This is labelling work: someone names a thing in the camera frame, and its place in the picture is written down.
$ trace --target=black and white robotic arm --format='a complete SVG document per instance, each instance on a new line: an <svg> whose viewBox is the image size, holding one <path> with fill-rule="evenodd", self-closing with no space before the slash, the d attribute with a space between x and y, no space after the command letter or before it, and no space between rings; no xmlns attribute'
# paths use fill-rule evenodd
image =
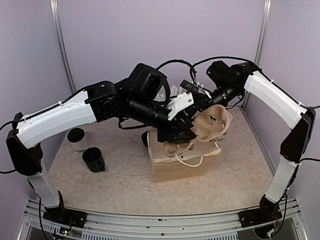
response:
<svg viewBox="0 0 320 240"><path fill-rule="evenodd" d="M252 225L253 219L259 219L261 223L274 220L279 214L279 201L292 184L299 160L310 140L316 113L301 107L269 81L257 66L248 62L229 67L223 61L215 61L206 73L217 86L213 92L184 80L181 86L187 92L168 98L167 77L140 63L128 78L120 82L102 81L84 87L66 100L39 112L16 114L13 129L6 140L7 147L15 169L27 177L41 197L46 208L43 217L67 225L71 218L72 221L82 219L74 225L83 227L86 215L64 208L62 195L51 183L41 163L40 143L43 140L77 126L113 117L119 119L120 128L124 128L121 123L129 118L143 123L141 127L156 128L159 142L191 140L196 137L190 129L195 112L215 104L227 106L233 98L243 96L246 90L273 109L291 129L281 144L280 162L269 189L260 201L260 208L240 213L244 227ZM154 98L162 86L167 99L156 102Z"/></svg>

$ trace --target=wall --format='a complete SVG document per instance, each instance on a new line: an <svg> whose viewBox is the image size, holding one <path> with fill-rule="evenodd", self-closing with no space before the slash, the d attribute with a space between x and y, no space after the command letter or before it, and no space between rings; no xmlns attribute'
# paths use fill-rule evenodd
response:
<svg viewBox="0 0 320 240"><path fill-rule="evenodd" d="M135 0L59 2L63 36L77 88L127 78L137 63L191 63L213 56L254 59L264 1ZM208 64L197 68L206 87ZM190 80L179 63L164 67L170 84Z"/></svg>
<svg viewBox="0 0 320 240"><path fill-rule="evenodd" d="M50 1L0 2L0 123L18 112L33 113L70 92L60 59ZM0 133L0 171L13 169L5 140L10 127ZM49 167L62 141L57 135L43 142ZM0 174L0 239L13 240L33 190L18 173Z"/></svg>
<svg viewBox="0 0 320 240"><path fill-rule="evenodd" d="M287 92L307 106L320 105L320 1L272 1L260 66ZM277 166L280 144L289 129L271 109L252 97L247 109L253 125ZM320 158L320 111L305 157ZM320 164L305 161L291 187L311 238L320 236Z"/></svg>

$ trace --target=beige marbled table surface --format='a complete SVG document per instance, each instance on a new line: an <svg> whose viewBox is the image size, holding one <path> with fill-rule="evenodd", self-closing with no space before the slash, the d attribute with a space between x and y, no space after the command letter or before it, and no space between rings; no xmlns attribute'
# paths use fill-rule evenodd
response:
<svg viewBox="0 0 320 240"><path fill-rule="evenodd" d="M121 130L117 119L85 125L101 149L107 172L92 173L65 138L49 170L66 207L128 215L193 215L257 206L272 180L260 148L238 108L219 143L221 154L201 177L153 183L145 129Z"/></svg>

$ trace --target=metal corner post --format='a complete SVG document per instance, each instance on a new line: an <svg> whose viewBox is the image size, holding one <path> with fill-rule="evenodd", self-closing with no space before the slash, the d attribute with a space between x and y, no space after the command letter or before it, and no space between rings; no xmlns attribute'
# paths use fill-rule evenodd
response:
<svg viewBox="0 0 320 240"><path fill-rule="evenodd" d="M62 32L62 26L61 26L59 8L58 8L58 0L50 0L50 5L51 5L53 23L54 23L56 35L58 38L60 54L61 54L66 78L68 81L69 89L70 89L71 93L75 93L77 89L76 89L76 85L75 85L75 82L74 82L72 74L71 74L71 69L70 69L69 60L68 60L67 51L66 51L66 46L65 46L65 42L64 42L64 36L63 36L63 32Z"/></svg>
<svg viewBox="0 0 320 240"><path fill-rule="evenodd" d="M264 8L262 13L262 21L260 26L260 33L258 39L258 45L256 47L255 56L254 56L254 63L259 66L261 56L263 53L264 43L267 35L267 28L270 16L270 8L271 8L271 0L264 0ZM248 107L248 103L250 100L250 93L246 92L244 96L244 101L242 104L242 108L246 111Z"/></svg>

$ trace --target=cup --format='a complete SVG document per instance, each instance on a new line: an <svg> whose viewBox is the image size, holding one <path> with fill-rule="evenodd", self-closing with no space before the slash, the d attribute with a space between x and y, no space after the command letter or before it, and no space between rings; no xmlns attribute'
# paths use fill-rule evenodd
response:
<svg viewBox="0 0 320 240"><path fill-rule="evenodd" d="M93 173L103 172L106 170L105 160L102 153L97 147L89 147L82 154L82 159L88 169Z"/></svg>
<svg viewBox="0 0 320 240"><path fill-rule="evenodd" d="M88 148L85 131L81 128L76 127L71 129L67 135L67 139L77 153L83 153Z"/></svg>

